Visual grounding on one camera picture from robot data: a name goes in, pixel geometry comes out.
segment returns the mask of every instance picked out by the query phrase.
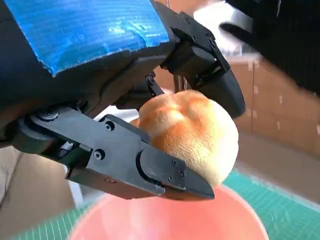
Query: bolt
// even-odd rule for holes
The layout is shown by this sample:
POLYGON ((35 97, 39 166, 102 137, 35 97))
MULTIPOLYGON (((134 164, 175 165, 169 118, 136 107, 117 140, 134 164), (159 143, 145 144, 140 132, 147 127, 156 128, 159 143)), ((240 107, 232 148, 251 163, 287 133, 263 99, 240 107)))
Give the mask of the bolt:
POLYGON ((36 116, 45 122, 55 120, 59 115, 59 112, 50 108, 46 108, 37 112, 36 116))

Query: black plastic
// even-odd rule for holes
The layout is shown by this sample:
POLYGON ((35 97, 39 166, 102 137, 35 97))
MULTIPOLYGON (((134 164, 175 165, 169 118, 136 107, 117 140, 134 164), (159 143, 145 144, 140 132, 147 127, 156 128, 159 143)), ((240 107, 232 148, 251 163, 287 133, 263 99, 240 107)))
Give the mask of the black plastic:
POLYGON ((170 197, 171 192, 214 198, 204 179, 186 174, 182 160, 149 145, 145 133, 122 119, 106 115, 97 122, 69 107, 55 111, 58 117, 51 121, 38 114, 20 119, 13 146, 67 165, 66 178, 71 181, 121 198, 170 197), (57 146, 66 141, 73 145, 61 156, 57 146), (186 182, 194 181, 186 178, 193 177, 198 187, 189 188, 186 182))
POLYGON ((210 75, 207 78, 208 83, 197 90, 219 103, 232 118, 239 117, 245 111, 246 103, 233 72, 229 70, 216 79, 210 75))

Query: wall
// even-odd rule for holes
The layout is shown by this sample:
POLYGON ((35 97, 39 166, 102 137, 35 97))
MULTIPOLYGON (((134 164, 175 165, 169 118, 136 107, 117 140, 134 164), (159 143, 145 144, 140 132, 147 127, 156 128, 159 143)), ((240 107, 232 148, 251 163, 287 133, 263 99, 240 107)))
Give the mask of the wall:
POLYGON ((0 208, 0 239, 72 208, 73 198, 64 177, 61 164, 24 153, 0 208))

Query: bread roll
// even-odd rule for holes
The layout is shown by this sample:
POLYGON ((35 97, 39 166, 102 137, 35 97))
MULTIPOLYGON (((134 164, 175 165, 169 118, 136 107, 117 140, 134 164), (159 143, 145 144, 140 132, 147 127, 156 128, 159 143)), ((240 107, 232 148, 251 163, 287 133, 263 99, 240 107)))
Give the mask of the bread roll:
POLYGON ((227 111, 202 93, 187 90, 150 99, 135 125, 151 145, 186 162, 212 188, 231 172, 238 154, 238 131, 227 111))

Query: pink bowl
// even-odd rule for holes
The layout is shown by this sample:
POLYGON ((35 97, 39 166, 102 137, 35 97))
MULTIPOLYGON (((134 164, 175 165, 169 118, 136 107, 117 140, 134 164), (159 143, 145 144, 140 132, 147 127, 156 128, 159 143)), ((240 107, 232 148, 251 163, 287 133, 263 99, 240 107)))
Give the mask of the pink bowl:
POLYGON ((124 200, 106 194, 77 223, 70 240, 269 240, 255 211, 226 186, 215 199, 124 200))

